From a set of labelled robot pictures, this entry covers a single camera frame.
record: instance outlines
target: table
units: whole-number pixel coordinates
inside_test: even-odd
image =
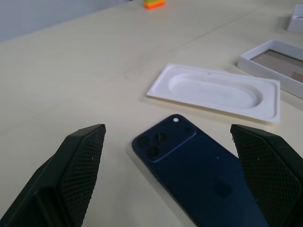
[[[107,133],[84,227],[194,226],[131,149],[135,136],[179,113],[236,154],[231,124],[282,136],[301,156],[303,100],[282,91],[270,125],[147,98],[167,63],[246,74],[238,57],[285,31],[302,0],[140,1],[0,43],[0,216],[64,138],[97,123]]]

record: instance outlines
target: orange block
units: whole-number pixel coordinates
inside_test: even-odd
[[[147,9],[154,9],[164,5],[165,5],[165,0],[159,0],[152,3],[147,3],[147,2],[144,3],[145,8]]]

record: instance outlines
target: wall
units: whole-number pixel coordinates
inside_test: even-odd
[[[0,42],[128,0],[0,0]]]

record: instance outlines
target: camera lens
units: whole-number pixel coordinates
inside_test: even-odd
[[[147,150],[147,154],[151,157],[156,157],[159,155],[159,153],[160,153],[160,150],[157,147],[152,147]]]
[[[145,146],[149,143],[149,141],[150,141],[150,139],[147,136],[141,136],[138,139],[138,144],[139,144],[139,146]]]
[[[159,143],[164,143],[167,139],[167,136],[164,133],[158,132],[155,136],[155,139]]]

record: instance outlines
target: smartphone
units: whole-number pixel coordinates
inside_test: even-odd
[[[238,158],[185,117],[166,118],[132,146],[197,226],[268,227]]]

